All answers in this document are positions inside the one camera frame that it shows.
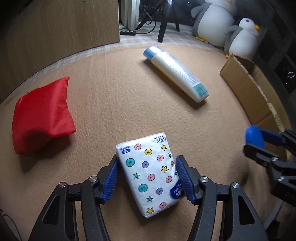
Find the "white patterned tissue pack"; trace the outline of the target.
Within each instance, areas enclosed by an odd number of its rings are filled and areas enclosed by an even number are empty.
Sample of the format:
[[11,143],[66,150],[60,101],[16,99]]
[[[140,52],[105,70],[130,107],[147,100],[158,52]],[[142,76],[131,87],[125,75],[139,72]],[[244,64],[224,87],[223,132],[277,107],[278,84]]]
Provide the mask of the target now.
[[150,218],[184,197],[165,133],[116,145],[116,154],[141,214]]

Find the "white blue lotion bottle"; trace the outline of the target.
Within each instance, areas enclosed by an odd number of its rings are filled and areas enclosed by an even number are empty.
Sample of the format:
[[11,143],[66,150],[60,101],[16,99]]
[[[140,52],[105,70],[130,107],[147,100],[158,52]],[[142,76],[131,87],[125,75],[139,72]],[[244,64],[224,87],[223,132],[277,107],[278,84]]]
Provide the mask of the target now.
[[145,49],[144,56],[195,102],[204,101],[209,96],[203,83],[170,53],[151,46]]

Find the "red fabric pouch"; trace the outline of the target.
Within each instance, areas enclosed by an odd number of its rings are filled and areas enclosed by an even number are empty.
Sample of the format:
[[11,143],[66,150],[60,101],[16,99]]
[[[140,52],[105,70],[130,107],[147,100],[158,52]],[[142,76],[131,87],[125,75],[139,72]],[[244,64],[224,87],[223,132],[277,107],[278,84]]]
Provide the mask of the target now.
[[69,80],[63,77],[18,99],[12,121],[16,154],[31,156],[53,138],[76,132],[67,104]]

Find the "blue round cream jar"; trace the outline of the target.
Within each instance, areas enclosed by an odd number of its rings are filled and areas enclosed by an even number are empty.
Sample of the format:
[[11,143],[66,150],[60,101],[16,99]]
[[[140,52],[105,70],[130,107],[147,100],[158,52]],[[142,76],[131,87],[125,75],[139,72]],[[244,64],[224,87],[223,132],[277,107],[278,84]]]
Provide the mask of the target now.
[[245,143],[264,149],[265,143],[260,128],[256,125],[248,127],[245,131]]

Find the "brown cardboard box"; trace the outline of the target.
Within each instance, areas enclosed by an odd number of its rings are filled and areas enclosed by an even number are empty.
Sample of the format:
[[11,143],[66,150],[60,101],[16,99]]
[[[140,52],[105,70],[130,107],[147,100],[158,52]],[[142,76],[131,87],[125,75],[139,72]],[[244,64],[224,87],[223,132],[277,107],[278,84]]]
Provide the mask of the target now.
[[220,76],[243,107],[250,125],[276,133],[292,129],[278,94],[255,63],[230,55]]

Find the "small penguin plush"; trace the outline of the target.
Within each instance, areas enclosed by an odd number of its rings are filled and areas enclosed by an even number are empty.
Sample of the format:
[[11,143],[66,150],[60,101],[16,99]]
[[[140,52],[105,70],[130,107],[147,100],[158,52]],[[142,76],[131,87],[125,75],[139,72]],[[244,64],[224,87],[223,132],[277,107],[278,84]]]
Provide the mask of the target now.
[[239,25],[227,27],[224,31],[225,57],[239,56],[252,60],[259,46],[260,27],[250,18],[242,18]]

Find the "large penguin plush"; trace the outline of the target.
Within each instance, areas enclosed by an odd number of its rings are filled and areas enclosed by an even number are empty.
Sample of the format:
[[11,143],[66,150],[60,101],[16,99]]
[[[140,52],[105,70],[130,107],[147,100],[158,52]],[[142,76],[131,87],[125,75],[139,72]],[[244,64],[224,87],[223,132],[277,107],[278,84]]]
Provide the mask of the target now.
[[224,31],[234,25],[236,15],[236,1],[204,1],[191,10],[191,17],[195,20],[192,35],[202,42],[223,48],[226,41]]

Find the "light wood cabinet panel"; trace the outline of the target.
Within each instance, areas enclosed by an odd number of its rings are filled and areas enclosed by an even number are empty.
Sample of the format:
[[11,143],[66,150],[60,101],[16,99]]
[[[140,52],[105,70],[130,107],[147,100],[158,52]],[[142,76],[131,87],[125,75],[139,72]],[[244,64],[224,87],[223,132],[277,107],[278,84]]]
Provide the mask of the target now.
[[1,40],[1,100],[58,60],[118,42],[117,1],[33,1]]

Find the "black power strip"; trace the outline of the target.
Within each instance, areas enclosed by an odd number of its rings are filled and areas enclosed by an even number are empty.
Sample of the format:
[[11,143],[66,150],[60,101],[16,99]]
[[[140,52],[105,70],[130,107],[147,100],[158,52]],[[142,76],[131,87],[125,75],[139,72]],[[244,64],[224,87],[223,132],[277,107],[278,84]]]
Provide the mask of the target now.
[[123,36],[135,36],[137,34],[137,32],[136,31],[130,31],[130,30],[120,30],[119,34],[123,35]]

